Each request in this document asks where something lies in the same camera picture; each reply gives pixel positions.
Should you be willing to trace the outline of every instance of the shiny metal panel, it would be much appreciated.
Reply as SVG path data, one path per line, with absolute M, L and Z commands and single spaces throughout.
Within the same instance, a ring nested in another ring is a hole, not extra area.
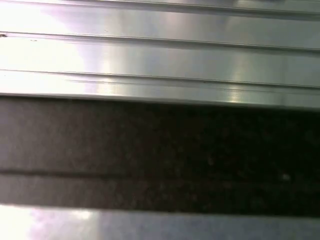
M 320 220 L 0 205 L 15 240 L 316 240 Z
M 320 86 L 320 58 L 313 55 L 10 37 L 0 42 L 3 70 Z
M 0 31 L 5 33 L 118 36 L 317 49 L 320 47 L 319 29 L 320 21 L 0 3 Z
M 319 108 L 319 4 L 0 0 L 0 92 Z

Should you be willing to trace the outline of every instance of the aluminum profile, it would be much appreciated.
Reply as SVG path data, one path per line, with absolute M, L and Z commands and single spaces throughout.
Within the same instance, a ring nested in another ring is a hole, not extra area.
M 320 2 L 2 0 L 2 95 L 320 107 Z

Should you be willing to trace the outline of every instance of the metal surface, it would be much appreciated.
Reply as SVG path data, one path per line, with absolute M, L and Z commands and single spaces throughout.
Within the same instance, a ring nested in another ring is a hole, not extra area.
M 318 108 L 319 6 L 0 1 L 0 92 Z
M 1 236 L 15 240 L 316 240 L 320 220 L 0 205 Z

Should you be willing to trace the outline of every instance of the black rubber strip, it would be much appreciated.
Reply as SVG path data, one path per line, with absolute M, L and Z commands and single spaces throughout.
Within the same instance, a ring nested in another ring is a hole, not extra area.
M 0 202 L 32 206 L 320 216 L 320 188 L 213 181 L 0 176 Z
M 0 98 L 0 172 L 320 182 L 320 113 Z
M 0 202 L 320 216 L 320 112 L 0 98 Z

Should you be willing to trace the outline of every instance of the groove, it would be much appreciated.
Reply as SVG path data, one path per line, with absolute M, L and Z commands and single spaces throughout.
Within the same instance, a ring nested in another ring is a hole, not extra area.
M 0 169 L 0 176 L 19 176 L 19 177 L 40 177 L 40 178 L 57 178 L 57 179 L 87 179 L 101 181 L 148 181 L 148 182 L 165 182 L 165 183 L 212 183 L 219 186 L 237 186 L 241 188 L 263 187 L 263 188 L 278 188 L 278 189 L 295 189 L 295 190 L 319 190 L 320 187 L 316 181 L 306 183 L 285 182 L 282 180 L 270 181 L 260 179 L 255 181 L 248 180 L 226 180 L 219 177 L 177 177 L 177 176 L 138 176 L 138 175 L 123 175 L 115 173 L 90 173 L 90 172 L 65 172 L 54 170 L 27 170 L 27 169 Z
M 135 44 L 147 47 L 175 48 L 175 49 L 209 49 L 209 48 L 226 48 L 226 49 L 244 49 L 255 51 L 273 51 L 288 54 L 306 54 L 320 55 L 320 48 L 304 47 L 286 47 L 271 45 L 254 45 L 241 43 L 210 42 L 165 38 L 146 38 L 146 37 L 126 37 L 126 36 L 106 36 L 93 34 L 57 34 L 57 33 L 37 33 L 37 32 L 3 32 L 6 38 L 36 38 L 60 41 L 92 41 L 92 42 L 111 42 L 119 44 Z
M 227 85 L 244 85 L 244 86 L 256 86 L 256 87 L 271 87 L 282 89 L 301 89 L 301 90 L 320 90 L 320 86 L 310 85 L 290 85 L 290 84 L 276 84 L 276 83 L 263 83 L 263 82 L 244 82 L 244 81 L 230 81 L 230 80 L 218 80 L 218 79 L 199 79 L 199 78 L 182 78 L 182 77 L 165 77 L 165 76 L 149 76 L 149 75 L 126 75 L 126 74 L 110 74 L 110 73 L 94 73 L 94 72 L 72 72 L 72 71 L 32 71 L 32 70 L 8 70 L 0 69 L 0 71 L 6 72 L 18 72 L 18 73 L 31 73 L 31 74 L 50 74 L 50 75 L 65 75 L 76 77 L 94 77 L 94 78 L 113 78 L 113 79 L 130 79 L 130 80 L 158 80 L 158 81 L 185 81 L 187 83 L 207 83 L 207 84 L 227 84 Z M 68 82 L 79 83 L 96 83 L 107 84 L 107 81 L 91 81 L 91 80 L 68 80 Z

